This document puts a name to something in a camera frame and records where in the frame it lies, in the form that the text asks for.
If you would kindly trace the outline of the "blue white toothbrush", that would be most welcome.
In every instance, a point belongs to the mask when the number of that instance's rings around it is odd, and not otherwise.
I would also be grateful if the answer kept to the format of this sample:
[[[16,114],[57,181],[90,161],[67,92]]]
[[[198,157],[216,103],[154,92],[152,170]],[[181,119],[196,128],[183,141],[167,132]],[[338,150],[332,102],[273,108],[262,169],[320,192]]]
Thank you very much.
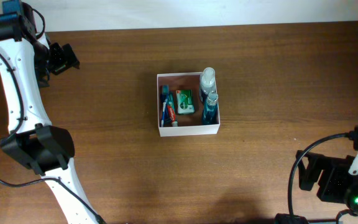
[[[163,85],[162,86],[162,93],[161,93],[161,101],[162,101],[162,117],[160,126],[164,127],[165,120],[167,118],[167,102],[168,102],[168,96],[169,96],[169,86]]]

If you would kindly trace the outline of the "red green toothpaste tube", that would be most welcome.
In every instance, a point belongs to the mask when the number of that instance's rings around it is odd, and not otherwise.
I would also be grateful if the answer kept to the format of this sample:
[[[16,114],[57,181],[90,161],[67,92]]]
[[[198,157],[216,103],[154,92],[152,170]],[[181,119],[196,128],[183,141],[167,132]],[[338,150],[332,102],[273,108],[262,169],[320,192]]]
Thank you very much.
[[[176,118],[176,113],[175,113],[175,104],[174,104],[174,100],[173,100],[173,93],[170,92],[168,94],[168,98],[167,98],[167,111],[168,111],[168,115],[171,121],[171,125],[173,127],[177,127],[178,126],[178,121]]]

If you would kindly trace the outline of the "green soap bar pack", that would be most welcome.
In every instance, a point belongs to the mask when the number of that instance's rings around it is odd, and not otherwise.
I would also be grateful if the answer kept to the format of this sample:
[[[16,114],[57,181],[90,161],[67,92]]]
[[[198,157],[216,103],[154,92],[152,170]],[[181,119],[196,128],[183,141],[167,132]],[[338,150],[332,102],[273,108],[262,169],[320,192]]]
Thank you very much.
[[[178,114],[193,114],[195,107],[193,103],[193,92],[191,90],[177,90]]]

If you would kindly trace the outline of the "blue mouthwash bottle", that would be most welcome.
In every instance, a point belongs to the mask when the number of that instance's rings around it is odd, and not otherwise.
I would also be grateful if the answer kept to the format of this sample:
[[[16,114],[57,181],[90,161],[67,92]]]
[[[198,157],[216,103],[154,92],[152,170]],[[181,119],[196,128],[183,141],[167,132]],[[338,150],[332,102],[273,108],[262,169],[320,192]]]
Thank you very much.
[[[202,123],[204,125],[214,124],[214,118],[216,116],[218,108],[218,94],[216,92],[211,92],[207,95],[204,101]]]

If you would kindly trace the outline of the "purple foam soap bottle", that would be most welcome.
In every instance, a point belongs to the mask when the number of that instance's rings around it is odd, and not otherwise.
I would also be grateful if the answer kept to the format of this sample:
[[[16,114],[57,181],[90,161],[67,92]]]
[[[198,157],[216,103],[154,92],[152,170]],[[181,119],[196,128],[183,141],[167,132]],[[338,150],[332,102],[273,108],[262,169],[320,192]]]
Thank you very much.
[[[207,67],[200,75],[199,85],[199,97],[202,103],[204,103],[207,95],[216,91],[216,76],[215,70],[211,67]]]

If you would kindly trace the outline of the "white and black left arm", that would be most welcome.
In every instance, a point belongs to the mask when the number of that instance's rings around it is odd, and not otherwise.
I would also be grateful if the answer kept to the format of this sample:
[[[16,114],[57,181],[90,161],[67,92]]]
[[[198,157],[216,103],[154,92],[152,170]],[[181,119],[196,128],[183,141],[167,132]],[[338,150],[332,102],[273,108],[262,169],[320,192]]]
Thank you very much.
[[[79,68],[80,62],[70,44],[53,43],[44,28],[37,28],[37,13],[20,0],[2,2],[0,77],[9,135],[1,140],[0,149],[39,178],[22,184],[0,179],[0,184],[19,188],[45,182],[68,223],[104,223],[76,174],[71,134],[52,124],[40,96],[51,75]]]

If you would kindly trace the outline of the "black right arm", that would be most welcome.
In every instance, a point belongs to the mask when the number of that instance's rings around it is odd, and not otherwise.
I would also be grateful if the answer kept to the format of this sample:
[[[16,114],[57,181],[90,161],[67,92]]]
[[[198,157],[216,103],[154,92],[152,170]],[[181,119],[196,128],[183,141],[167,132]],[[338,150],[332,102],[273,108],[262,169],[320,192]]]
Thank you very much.
[[[324,142],[339,138],[347,138],[353,142],[353,148],[357,152],[355,157],[346,156],[341,159],[311,151]],[[336,223],[339,223],[341,217],[347,214],[358,218],[358,126],[347,133],[333,134],[319,139],[304,150],[297,151],[288,180],[287,202],[289,213],[276,214],[275,223],[309,222],[305,217],[295,215],[293,210],[292,191],[296,172],[301,190],[310,191],[317,183],[319,185],[317,197],[320,201],[346,205],[347,208],[336,215]]]

